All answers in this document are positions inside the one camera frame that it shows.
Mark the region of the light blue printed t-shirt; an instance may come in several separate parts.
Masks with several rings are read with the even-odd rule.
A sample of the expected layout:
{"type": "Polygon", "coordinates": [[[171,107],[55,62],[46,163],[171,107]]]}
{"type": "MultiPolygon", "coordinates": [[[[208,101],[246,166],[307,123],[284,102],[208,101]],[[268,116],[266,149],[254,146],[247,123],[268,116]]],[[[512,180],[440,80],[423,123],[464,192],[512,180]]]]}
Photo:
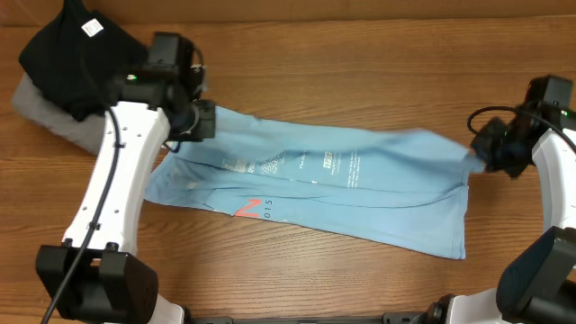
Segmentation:
{"type": "Polygon", "coordinates": [[[295,224],[436,257],[465,256],[482,162],[429,130],[369,131],[216,111],[212,139],[153,171],[149,202],[295,224]]]}

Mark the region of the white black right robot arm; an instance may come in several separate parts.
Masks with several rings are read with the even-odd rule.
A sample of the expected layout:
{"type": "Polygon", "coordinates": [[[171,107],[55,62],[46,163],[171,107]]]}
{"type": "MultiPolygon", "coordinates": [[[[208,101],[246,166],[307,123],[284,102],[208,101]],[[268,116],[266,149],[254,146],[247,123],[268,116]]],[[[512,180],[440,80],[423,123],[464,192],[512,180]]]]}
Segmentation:
{"type": "Polygon", "coordinates": [[[508,123],[491,119],[472,147],[490,171],[518,176],[536,167],[545,230],[503,271],[498,285],[473,295],[448,294],[419,314],[384,315],[384,323],[573,323],[575,283],[575,113],[528,100],[508,123]]]}

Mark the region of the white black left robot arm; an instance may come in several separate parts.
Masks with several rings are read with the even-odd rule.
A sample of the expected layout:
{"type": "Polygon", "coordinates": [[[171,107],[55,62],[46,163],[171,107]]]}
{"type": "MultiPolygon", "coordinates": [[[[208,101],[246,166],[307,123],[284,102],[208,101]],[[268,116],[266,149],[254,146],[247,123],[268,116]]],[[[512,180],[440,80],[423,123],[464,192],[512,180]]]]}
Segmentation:
{"type": "Polygon", "coordinates": [[[161,147],[215,135],[215,104],[201,98],[206,66],[160,60],[94,89],[105,109],[103,142],[75,218],[57,246],[43,245],[36,273],[54,313],[84,323],[189,323],[162,297],[158,274],[137,257],[144,193],[161,147]]]}

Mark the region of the folded grey t-shirt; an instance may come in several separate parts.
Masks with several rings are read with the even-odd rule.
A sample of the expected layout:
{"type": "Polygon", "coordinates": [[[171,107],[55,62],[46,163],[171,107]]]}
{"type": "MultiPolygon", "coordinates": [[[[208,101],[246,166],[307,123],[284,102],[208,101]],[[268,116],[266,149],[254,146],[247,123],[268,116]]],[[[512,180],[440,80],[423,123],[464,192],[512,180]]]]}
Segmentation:
{"type": "Polygon", "coordinates": [[[26,73],[23,74],[20,84],[14,91],[11,104],[29,121],[35,122],[93,155],[98,155],[104,135],[105,119],[103,116],[89,115],[83,121],[75,120],[70,114],[46,99],[26,73]]]}

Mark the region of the folded black t-shirt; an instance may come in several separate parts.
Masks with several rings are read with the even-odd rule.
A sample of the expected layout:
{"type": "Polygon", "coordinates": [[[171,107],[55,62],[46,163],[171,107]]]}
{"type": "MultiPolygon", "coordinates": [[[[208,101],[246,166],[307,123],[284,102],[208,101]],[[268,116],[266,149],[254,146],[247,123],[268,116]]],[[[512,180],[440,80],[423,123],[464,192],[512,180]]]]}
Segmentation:
{"type": "Polygon", "coordinates": [[[102,115],[98,95],[121,69],[146,60],[145,45],[79,0],[65,0],[56,18],[22,50],[19,62],[43,96],[81,122],[102,115]]]}

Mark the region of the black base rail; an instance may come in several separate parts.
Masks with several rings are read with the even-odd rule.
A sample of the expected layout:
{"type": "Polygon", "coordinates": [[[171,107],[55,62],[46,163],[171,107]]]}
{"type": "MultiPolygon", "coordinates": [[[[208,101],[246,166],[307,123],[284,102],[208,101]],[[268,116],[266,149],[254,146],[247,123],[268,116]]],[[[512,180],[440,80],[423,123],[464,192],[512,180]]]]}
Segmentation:
{"type": "Polygon", "coordinates": [[[184,315],[184,324],[421,324],[425,322],[426,314],[424,312],[387,312],[380,316],[368,317],[274,319],[193,318],[189,312],[184,315]]]}

